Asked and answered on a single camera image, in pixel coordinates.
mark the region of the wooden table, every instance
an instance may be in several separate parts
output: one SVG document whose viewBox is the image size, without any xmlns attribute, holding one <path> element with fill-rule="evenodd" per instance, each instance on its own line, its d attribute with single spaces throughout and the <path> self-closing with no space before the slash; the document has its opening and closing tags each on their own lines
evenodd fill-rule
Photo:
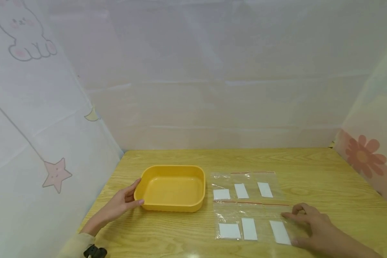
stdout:
<svg viewBox="0 0 387 258">
<path fill-rule="evenodd" d="M 387 258 L 387 202 L 329 148 L 139 150 L 123 156 L 82 222 L 120 188 L 152 165 L 197 165 L 211 172 L 276 171 L 289 204 L 306 202 L 327 213 L 333 223 Z M 212 190 L 193 214 L 152 212 L 142 208 L 110 223 L 96 237 L 111 258 L 137 257 L 314 257 L 288 245 L 215 240 Z"/>
</svg>

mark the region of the plastic bag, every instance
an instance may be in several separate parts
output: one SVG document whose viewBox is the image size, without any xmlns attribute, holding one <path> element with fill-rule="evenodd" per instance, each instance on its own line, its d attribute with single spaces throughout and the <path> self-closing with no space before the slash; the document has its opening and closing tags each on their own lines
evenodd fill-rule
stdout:
<svg viewBox="0 0 387 258">
<path fill-rule="evenodd" d="M 288 205 L 264 204 L 264 215 L 262 218 L 263 222 L 258 223 L 258 226 L 259 226 L 259 231 L 265 232 L 265 234 L 262 236 L 265 242 L 269 242 L 270 244 L 277 244 L 270 221 L 282 222 L 283 225 L 285 226 L 285 229 L 290 241 L 299 236 L 300 237 L 308 236 L 307 226 L 299 225 L 294 221 L 286 219 L 283 216 L 281 216 L 282 212 L 291 212 L 291 211 L 292 211 L 292 207 Z"/>
<path fill-rule="evenodd" d="M 258 185 L 253 180 L 252 174 L 252 172 L 212 173 L 210 182 L 214 190 L 214 200 L 261 202 Z"/>
<path fill-rule="evenodd" d="M 215 239 L 243 240 L 243 218 L 253 218 L 251 211 L 261 209 L 261 204 L 214 201 Z"/>
<path fill-rule="evenodd" d="M 252 179 L 256 182 L 256 186 L 261 191 L 259 193 L 259 199 L 263 203 L 285 200 L 275 172 L 255 171 L 252 174 Z"/>
</svg>

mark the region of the left hand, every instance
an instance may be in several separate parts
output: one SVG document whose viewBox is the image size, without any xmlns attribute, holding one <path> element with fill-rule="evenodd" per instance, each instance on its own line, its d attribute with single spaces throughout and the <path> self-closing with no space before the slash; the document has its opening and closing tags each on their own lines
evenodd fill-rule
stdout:
<svg viewBox="0 0 387 258">
<path fill-rule="evenodd" d="M 133 193 L 141 179 L 137 179 L 132 185 L 119 190 L 96 214 L 106 223 L 112 222 L 128 210 L 141 206 L 144 200 L 135 200 Z"/>
<path fill-rule="evenodd" d="M 96 236 L 101 228 L 106 226 L 107 223 L 118 219 L 128 210 L 141 206 L 145 201 L 143 199 L 135 200 L 133 196 L 140 181 L 141 179 L 139 178 L 132 185 L 119 190 L 105 206 L 87 221 L 80 232 Z"/>
</svg>

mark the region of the white paper strip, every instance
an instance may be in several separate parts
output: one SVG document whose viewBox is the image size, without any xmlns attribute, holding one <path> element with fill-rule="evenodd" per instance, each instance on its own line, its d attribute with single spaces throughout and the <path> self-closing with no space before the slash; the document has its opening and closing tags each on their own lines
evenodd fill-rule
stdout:
<svg viewBox="0 0 387 258">
<path fill-rule="evenodd" d="M 235 191 L 236 191 L 236 196 L 238 199 L 248 199 L 248 193 L 246 192 L 246 188 L 244 184 L 235 184 Z"/>
<path fill-rule="evenodd" d="M 245 240 L 258 240 L 253 218 L 242 218 L 242 231 Z"/>
<path fill-rule="evenodd" d="M 284 223 L 281 221 L 269 221 L 273 236 L 275 237 L 275 242 L 278 244 L 288 244 L 291 245 L 290 238 L 288 237 L 287 230 L 285 229 Z"/>
<path fill-rule="evenodd" d="M 229 189 L 219 189 L 214 190 L 214 200 L 229 200 L 231 195 L 229 195 Z"/>
<path fill-rule="evenodd" d="M 219 223 L 221 238 L 240 239 L 241 233 L 238 224 Z"/>
<path fill-rule="evenodd" d="M 271 189 L 268 183 L 258 182 L 259 192 L 261 192 L 262 197 L 273 198 Z"/>
</svg>

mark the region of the cartoon rabbit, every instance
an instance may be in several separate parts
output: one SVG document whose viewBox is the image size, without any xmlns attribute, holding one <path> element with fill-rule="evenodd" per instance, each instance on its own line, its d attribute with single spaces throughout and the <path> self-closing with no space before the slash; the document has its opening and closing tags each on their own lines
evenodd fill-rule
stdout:
<svg viewBox="0 0 387 258">
<path fill-rule="evenodd" d="M 10 54 L 20 61 L 28 61 L 57 54 L 52 41 L 44 37 L 43 26 L 23 0 L 0 0 L 0 28 L 14 44 Z"/>
</svg>

